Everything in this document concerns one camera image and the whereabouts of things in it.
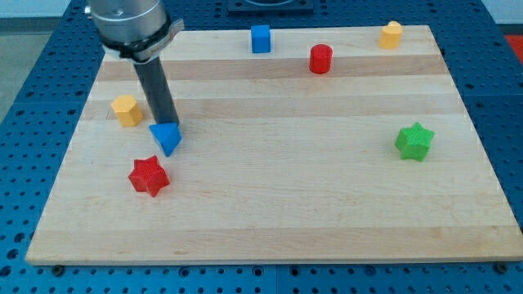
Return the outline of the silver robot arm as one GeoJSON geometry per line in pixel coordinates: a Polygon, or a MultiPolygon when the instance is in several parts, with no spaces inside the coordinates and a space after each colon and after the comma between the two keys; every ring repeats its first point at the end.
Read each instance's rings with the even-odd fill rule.
{"type": "Polygon", "coordinates": [[[134,64],[159,57],[185,24],[173,20],[161,0],[87,0],[86,15],[106,52],[134,64]]]}

